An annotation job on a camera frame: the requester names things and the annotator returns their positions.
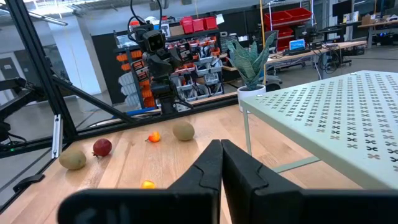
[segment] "red container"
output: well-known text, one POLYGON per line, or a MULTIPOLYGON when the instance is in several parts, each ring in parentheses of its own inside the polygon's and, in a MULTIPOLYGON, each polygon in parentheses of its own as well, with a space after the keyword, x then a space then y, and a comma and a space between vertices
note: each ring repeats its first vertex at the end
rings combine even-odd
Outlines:
POLYGON ((193 32, 204 31, 205 26, 203 25, 203 19, 192 20, 193 32))
MULTIPOLYGON (((268 27, 271 26, 271 22, 269 19, 269 13, 265 14, 266 17, 266 24, 268 27)), ((275 26, 277 24, 283 23, 283 22, 289 22, 292 20, 292 16, 287 13, 286 11, 280 11, 280 12, 273 12, 271 14, 271 19, 272 19, 272 25, 275 26)))
POLYGON ((280 29, 278 29, 278 38, 279 37, 287 37, 293 34, 293 30, 289 27, 281 27, 280 29))
POLYGON ((215 17, 206 17, 204 20, 206 30, 217 29, 217 21, 215 17))
POLYGON ((185 34, 192 34, 193 33, 193 26, 192 26, 192 17, 184 17, 181 19, 180 24, 184 29, 185 34))
POLYGON ((292 16, 292 21, 309 19, 311 18, 312 13, 305 8, 295 8, 286 10, 286 12, 292 16))

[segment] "white wall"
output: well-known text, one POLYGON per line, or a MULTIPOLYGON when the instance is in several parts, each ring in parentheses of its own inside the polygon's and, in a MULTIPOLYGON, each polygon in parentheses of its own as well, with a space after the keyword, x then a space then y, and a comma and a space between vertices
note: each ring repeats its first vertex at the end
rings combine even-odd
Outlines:
POLYGON ((74 86, 91 95, 101 93, 78 19, 71 16, 62 20, 69 25, 64 27, 49 24, 49 26, 70 81, 74 86))
MULTIPOLYGON (((55 44, 50 27, 47 22, 34 22, 34 26, 36 28, 37 35, 39 35, 39 39, 42 45, 46 46, 55 44)), ((14 52, 17 50, 25 49, 17 28, 14 25, 0 27, 0 29, 0 53, 14 52)))
MULTIPOLYGON (((225 9, 233 9, 238 7, 252 6, 259 4, 258 0, 196 0, 198 13, 206 13, 213 11, 220 11, 225 9)), ((192 4, 183 6, 180 0, 170 1, 169 8, 163 9, 164 16, 191 16, 197 13, 195 9, 195 0, 192 4)), ((159 18, 159 10, 151 11, 149 9, 149 3, 140 4, 133 6, 134 11, 138 16, 146 18, 148 16, 154 16, 159 18)), ((91 35, 109 34, 113 30, 124 31, 127 30, 127 22, 132 16, 130 7, 118 8, 118 11, 114 9, 98 10, 84 15, 88 30, 91 35)))

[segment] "perforated tabletop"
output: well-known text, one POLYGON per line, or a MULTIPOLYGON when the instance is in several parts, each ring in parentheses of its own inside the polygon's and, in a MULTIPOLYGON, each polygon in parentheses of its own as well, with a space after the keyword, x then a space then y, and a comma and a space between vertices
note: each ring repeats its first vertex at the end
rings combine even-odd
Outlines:
POLYGON ((398 189, 398 73, 360 71, 241 104, 362 187, 398 189))

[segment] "wooden tabletop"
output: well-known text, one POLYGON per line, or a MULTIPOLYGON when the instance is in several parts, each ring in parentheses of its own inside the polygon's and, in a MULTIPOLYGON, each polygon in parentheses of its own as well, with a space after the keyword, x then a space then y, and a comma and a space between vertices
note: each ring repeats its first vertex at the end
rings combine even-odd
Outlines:
MULTIPOLYGON (((335 43, 335 44, 338 44, 338 47, 335 47, 334 49, 335 49, 335 50, 338 50, 339 48, 340 48, 340 49, 345 49, 345 48, 348 48, 348 47, 354 47, 354 46, 364 45, 364 44, 366 44, 366 41, 343 42, 343 43, 335 43)), ((320 50, 315 50, 315 52, 316 52, 317 54, 319 54, 320 52, 321 52, 321 53, 325 53, 325 52, 328 52, 328 51, 329 51, 328 49, 324 49, 324 48, 322 48, 322 49, 320 49, 320 50)), ((271 64, 271 63, 284 62, 284 61, 288 61, 288 60, 298 59, 298 58, 301 58, 301 57, 308 57, 308 56, 315 55, 314 51, 311 51, 311 52, 308 52, 308 53, 298 54, 298 55, 292 55, 292 56, 285 55, 285 56, 280 57, 280 58, 278 58, 278 59, 273 59, 273 58, 271 58, 271 57, 273 57, 273 56, 281 55, 281 53, 282 53, 282 52, 279 52, 279 53, 276 53, 276 54, 270 54, 270 55, 269 55, 269 58, 268 58, 268 61, 266 62, 266 65, 267 65, 267 64, 271 64)), ((224 70, 228 70, 228 71, 235 71, 235 70, 237 70, 237 69, 234 68, 234 67, 228 67, 228 66, 223 66, 223 69, 224 69, 224 70)))
POLYGON ((373 23, 373 24, 360 25, 358 27, 365 28, 365 27, 382 26, 382 25, 389 25, 389 24, 396 24, 396 23, 398 23, 398 20, 389 21, 389 22, 377 22, 377 23, 373 23))
MULTIPOLYGON (((311 156, 255 116, 249 115, 249 119, 252 154, 265 165, 272 168, 311 156)), ((167 188, 192 165, 212 139, 230 139, 246 150, 243 115, 237 105, 74 142, 67 150, 83 151, 86 166, 72 171, 55 161, 44 172, 41 182, 32 184, 0 215, 0 223, 56 223, 62 200, 82 189, 135 189, 145 180, 155 182, 157 188, 167 188), (193 125, 194 140, 181 142, 173 136, 172 126, 179 121, 193 125), (145 141, 153 131, 160 132, 160 142, 145 141), (100 138, 109 139, 113 150, 109 156, 97 159, 91 152, 94 142, 100 138)), ((305 188, 360 188, 324 162, 281 175, 305 188)), ((221 223, 231 223, 224 192, 221 223)))

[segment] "small orange pepper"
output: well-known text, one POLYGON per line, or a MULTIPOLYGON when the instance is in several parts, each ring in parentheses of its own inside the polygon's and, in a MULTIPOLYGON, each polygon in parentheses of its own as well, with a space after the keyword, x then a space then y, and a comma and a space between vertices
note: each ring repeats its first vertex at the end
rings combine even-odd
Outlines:
POLYGON ((145 180, 142 184, 141 184, 141 189, 155 189, 155 183, 153 183, 150 180, 145 180))
POLYGON ((158 131, 154 131, 145 141, 150 141, 150 142, 160 141, 160 133, 158 131))

